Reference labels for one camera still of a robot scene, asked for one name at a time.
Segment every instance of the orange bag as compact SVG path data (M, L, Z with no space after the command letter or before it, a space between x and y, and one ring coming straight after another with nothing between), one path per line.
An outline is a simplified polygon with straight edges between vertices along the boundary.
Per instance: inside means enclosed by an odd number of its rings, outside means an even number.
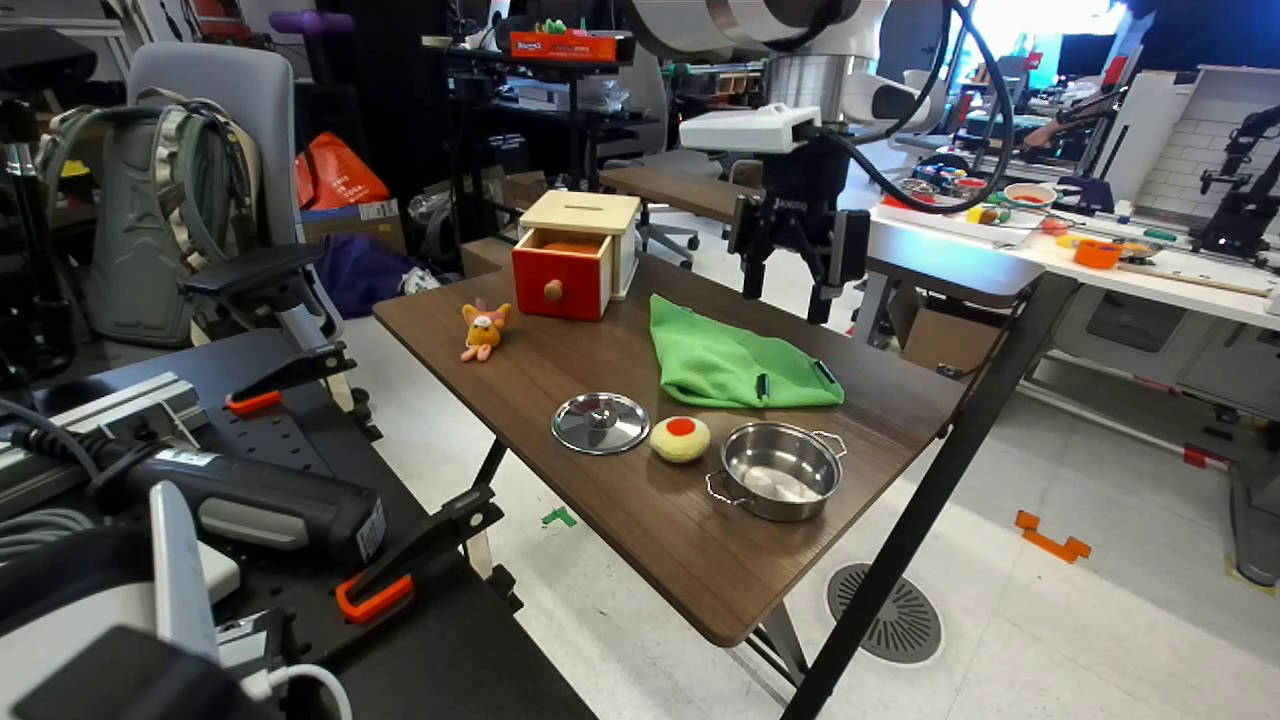
M370 201L387 201L387 184L333 132L319 132L293 161L293 195L301 208L352 208Z

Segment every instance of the brown table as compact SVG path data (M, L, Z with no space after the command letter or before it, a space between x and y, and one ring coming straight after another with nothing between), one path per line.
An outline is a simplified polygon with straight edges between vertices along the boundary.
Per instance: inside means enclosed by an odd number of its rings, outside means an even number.
M706 317L785 338L828 360L840 378L849 406L832 413L701 413L717 436L749 422L790 422L840 434L849 445L843 481L820 521L765 524L710 501L706 472L714 467L714 456L697 467L667 467L647 448L595 459L552 439L552 413L568 396L591 388L640 402L651 422L685 413L655 388L655 356L647 340L651 293ZM754 631L785 603L790 590L849 534L849 524L861 521L861 511L928 448L928 439L954 430L954 439L921 481L905 521L892 530L814 674L793 678L800 688L790 711L796 717L814 717L840 681L866 630L905 576L913 553L1013 396L1016 378L1031 363L1031 347L1039 344L1039 331L1054 329L1047 319L1056 313L1056 305L1039 309L1031 301L1013 323L992 369L964 388L928 369L905 363L892 351L854 344L767 305L749 305L743 297L659 260L640 263L633 297L612 305L601 323L564 323L517 313L512 340L489 363L460 363L460 305L475 297L494 305L509 301L509 274L387 301L376 317L497 434L497 448L512 448L697 631L723 648L754 640ZM489 452L481 481L494 477L497 459L499 452Z
M673 206L685 208L694 215L710 215L720 224L736 219L736 201L749 195L754 190L740 184L723 184L717 178L685 178L685 172L667 172L667 169L603 169L601 172L601 190L612 192L628 192L640 195L647 206Z

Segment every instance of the red box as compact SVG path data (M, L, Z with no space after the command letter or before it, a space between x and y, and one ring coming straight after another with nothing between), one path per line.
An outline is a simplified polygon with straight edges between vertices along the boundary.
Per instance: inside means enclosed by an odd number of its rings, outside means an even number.
M618 65L618 36L603 33L512 33L512 62Z
M612 236L529 228L512 274L522 313L601 319L612 297Z

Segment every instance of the red handle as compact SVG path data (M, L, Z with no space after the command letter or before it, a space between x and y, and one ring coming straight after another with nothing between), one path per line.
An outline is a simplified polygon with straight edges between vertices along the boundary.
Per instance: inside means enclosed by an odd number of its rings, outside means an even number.
M396 576L387 590L379 590L363 600L352 600L352 584L356 584L356 576L333 590L335 613L348 624L372 624L372 622L387 615L392 609L410 603L411 590L418 590L411 576Z
M243 402L225 402L225 407L233 413L233 415L242 415L242 422L250 422L250 415L263 415L263 413L271 413L271 407L281 407L283 406L283 394L255 394L255 396L243 396Z

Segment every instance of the box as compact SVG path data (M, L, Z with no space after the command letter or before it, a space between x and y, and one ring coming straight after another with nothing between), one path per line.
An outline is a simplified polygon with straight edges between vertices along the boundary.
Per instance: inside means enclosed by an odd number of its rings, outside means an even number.
M512 252L517 269L517 297L522 297L522 269L548 269L529 263L529 256L548 252L558 263L581 263L586 256L601 252L595 279L610 297L628 297L635 269L640 269L640 234L635 234L640 201L635 195L601 195L601 192L543 192L524 215L524 242Z
M529 228L512 252L529 317L601 319L612 301L612 236Z
M992 356L1006 319L1010 317L1001 313L925 301L913 317L905 356L925 369L970 378Z
M303 213L307 246L327 236L372 236L379 250L405 256L405 224L396 201L372 201L352 208L311 208Z
M512 62L540 65L628 65L635 52L622 33L512 33L509 45Z

